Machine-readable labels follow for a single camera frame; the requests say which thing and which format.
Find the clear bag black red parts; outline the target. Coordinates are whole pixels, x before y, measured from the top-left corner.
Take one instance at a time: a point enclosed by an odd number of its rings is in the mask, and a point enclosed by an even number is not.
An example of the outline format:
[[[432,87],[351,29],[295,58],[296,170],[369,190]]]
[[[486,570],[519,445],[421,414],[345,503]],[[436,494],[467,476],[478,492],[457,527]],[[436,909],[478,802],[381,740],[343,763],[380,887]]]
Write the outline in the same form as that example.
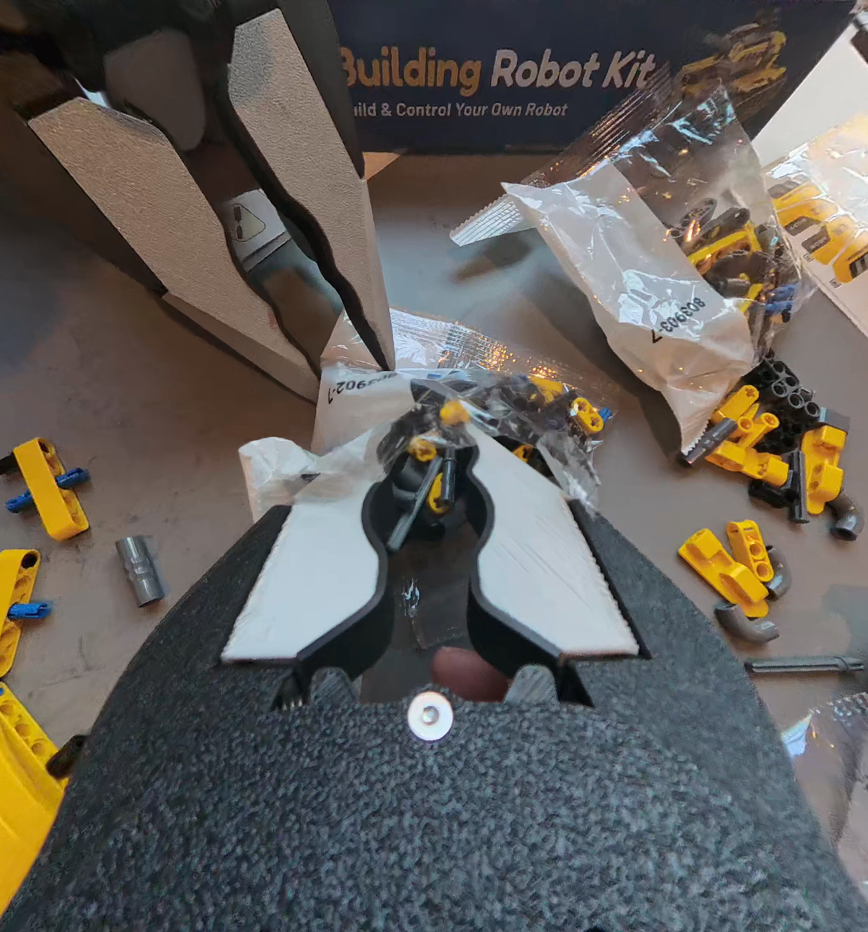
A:
[[[803,795],[868,901],[868,694],[813,709],[780,737]]]

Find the short yellow beam with pins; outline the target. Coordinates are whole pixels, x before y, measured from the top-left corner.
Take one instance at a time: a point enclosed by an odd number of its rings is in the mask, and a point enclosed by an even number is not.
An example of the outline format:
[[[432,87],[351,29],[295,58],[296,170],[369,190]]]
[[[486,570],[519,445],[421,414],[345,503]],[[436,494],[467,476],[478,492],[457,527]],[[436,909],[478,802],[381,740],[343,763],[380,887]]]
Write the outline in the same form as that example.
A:
[[[65,542],[90,530],[77,489],[90,482],[90,473],[81,468],[67,470],[55,445],[35,437],[13,448],[0,458],[0,476],[17,473],[25,490],[5,502],[12,515],[34,511],[48,536]]]

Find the blue robot kit box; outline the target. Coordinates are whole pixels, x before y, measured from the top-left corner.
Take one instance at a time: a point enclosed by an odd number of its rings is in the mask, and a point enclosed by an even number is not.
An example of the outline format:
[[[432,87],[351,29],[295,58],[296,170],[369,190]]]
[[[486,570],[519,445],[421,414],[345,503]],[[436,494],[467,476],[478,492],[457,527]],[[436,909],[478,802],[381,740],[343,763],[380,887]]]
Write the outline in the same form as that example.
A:
[[[331,1],[367,152],[552,152],[666,69],[758,133],[858,2]]]

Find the clear bag of mixed parts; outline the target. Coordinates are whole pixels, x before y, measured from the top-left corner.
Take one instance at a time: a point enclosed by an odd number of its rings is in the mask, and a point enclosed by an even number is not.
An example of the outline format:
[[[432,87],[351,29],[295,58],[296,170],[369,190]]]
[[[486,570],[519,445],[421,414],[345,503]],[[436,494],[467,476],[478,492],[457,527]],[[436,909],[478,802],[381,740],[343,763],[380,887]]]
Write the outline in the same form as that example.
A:
[[[616,355],[665,398],[684,453],[813,294],[731,87],[666,67],[555,159],[451,231],[534,229]]]

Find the clear bag of dark parts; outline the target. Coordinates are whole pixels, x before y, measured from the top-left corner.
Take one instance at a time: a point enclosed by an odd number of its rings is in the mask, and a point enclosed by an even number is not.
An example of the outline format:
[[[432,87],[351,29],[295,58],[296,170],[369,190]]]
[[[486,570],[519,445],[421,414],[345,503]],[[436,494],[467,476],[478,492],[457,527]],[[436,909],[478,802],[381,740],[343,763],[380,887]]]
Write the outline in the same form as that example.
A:
[[[445,545],[468,523],[475,552],[467,514],[475,437],[496,439],[590,518],[598,486],[592,454],[611,413],[586,392],[588,381],[464,327],[455,338],[443,321],[394,318],[399,361],[408,364],[394,371],[358,366],[355,329],[347,320],[335,328],[347,343],[324,355],[310,452],[329,459],[340,448],[361,449],[391,481],[386,586],[391,558],[410,542]],[[300,447],[270,437],[243,448]]]

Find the black axle rod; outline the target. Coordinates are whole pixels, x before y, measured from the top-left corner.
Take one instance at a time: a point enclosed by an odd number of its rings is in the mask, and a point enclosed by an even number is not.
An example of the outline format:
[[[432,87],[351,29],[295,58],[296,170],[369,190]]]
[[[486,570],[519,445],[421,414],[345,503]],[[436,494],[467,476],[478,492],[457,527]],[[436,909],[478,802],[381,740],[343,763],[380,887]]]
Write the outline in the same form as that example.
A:
[[[852,675],[865,670],[862,660],[847,655],[752,657],[742,665],[755,676]]]

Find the yellow black sticker sheet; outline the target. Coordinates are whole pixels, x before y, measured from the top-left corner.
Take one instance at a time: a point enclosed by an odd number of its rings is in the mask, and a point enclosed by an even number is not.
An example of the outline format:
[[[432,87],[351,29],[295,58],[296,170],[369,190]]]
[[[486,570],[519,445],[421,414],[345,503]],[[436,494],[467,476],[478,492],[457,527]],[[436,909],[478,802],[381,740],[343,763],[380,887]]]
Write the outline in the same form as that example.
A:
[[[803,268],[868,339],[868,114],[798,146],[764,175]]]

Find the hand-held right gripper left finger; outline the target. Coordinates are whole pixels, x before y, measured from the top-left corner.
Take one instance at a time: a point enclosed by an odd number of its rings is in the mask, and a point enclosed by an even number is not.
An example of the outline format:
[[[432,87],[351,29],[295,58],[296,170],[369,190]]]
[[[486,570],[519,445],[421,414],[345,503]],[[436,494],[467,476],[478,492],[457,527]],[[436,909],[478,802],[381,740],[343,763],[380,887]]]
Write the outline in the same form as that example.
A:
[[[308,682],[337,667],[356,679],[392,637],[386,600],[392,483],[373,457],[340,448],[241,448],[247,491],[281,527],[220,661],[290,667]]]

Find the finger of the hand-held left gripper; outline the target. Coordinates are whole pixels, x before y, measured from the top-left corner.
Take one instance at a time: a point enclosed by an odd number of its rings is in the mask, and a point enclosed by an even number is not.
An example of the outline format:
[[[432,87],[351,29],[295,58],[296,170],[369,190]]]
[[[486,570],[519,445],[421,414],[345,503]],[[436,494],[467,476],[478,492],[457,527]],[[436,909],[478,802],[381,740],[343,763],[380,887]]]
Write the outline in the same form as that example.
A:
[[[261,186],[372,360],[395,366],[366,167],[328,7],[227,7],[227,95]]]
[[[26,122],[0,99],[0,180],[212,340],[316,401],[319,377],[241,275],[156,127],[81,98]]]

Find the person's right hand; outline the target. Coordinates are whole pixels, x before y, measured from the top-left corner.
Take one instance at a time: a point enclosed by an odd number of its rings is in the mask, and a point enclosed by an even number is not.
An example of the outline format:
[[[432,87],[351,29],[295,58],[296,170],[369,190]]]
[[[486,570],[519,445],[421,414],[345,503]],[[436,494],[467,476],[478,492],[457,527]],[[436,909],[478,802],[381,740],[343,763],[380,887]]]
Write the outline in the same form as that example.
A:
[[[504,701],[509,678],[487,663],[473,649],[441,647],[430,665],[432,681],[441,688],[476,703]]]

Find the grey tube connector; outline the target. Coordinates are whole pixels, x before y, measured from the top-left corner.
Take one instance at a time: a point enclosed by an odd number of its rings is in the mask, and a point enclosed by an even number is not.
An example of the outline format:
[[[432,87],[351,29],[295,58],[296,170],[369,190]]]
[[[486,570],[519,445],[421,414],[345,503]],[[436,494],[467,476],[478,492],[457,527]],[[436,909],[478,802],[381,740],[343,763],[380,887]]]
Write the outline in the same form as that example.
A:
[[[147,539],[143,535],[120,538],[115,549],[137,606],[146,608],[164,598],[164,587]]]

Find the long yellow beam with pins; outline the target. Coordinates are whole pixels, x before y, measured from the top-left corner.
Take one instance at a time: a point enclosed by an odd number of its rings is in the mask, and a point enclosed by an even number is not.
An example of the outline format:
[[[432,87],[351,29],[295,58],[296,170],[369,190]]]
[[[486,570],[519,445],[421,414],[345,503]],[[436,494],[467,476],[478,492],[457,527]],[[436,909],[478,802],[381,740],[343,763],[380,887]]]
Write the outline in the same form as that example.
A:
[[[40,565],[37,550],[0,551],[0,679],[15,661],[22,623],[43,621],[53,611],[52,603],[32,599]]]

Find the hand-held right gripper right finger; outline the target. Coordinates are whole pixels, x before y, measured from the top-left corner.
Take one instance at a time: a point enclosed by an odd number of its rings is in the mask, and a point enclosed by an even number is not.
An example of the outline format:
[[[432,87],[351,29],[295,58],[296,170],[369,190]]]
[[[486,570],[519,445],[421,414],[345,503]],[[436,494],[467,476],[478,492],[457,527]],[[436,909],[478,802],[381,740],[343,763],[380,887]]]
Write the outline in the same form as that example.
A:
[[[475,437],[467,482],[478,535],[467,623],[480,656],[510,678],[523,666],[559,676],[570,663],[638,657],[585,510],[492,437]]]

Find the pile of loose toy parts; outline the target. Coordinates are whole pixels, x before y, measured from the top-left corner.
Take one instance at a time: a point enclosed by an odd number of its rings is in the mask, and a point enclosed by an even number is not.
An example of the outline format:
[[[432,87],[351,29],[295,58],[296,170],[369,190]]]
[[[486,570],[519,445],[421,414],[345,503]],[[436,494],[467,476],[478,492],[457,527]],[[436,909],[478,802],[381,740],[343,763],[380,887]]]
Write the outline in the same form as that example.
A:
[[[849,431],[849,418],[817,401],[769,350],[714,409],[680,461],[746,478],[750,499],[785,512],[793,525],[827,513],[836,540],[857,542],[865,516],[846,491],[841,464]],[[720,628],[741,642],[767,644],[779,636],[769,612],[789,592],[789,565],[754,519],[730,521],[724,533],[721,542],[713,531],[697,530],[678,555],[720,597],[714,609]]]

